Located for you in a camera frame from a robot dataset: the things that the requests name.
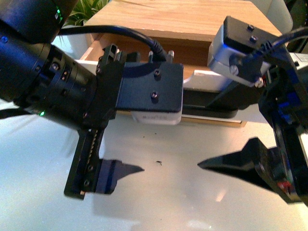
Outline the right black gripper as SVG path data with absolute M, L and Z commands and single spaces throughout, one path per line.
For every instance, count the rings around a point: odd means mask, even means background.
M 251 138 L 242 150 L 206 159 L 198 166 L 274 192 L 289 204 L 307 204 L 308 159 L 300 136 L 308 132 L 308 68 L 299 69 L 285 48 L 266 61 L 275 68 L 268 74 L 258 106 L 273 128 L 276 147 L 267 148 L 259 138 Z M 207 107 L 239 108 L 240 86 L 232 81 Z

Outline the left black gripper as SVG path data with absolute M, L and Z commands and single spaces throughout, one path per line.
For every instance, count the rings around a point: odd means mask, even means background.
M 144 171 L 140 166 L 99 157 L 104 130 L 116 116 L 116 101 L 124 63 L 141 59 L 138 52 L 117 51 L 112 44 L 104 49 L 96 67 L 97 89 L 78 130 L 79 140 L 64 188 L 67 197 L 84 199 L 86 193 L 112 194 L 119 179 Z

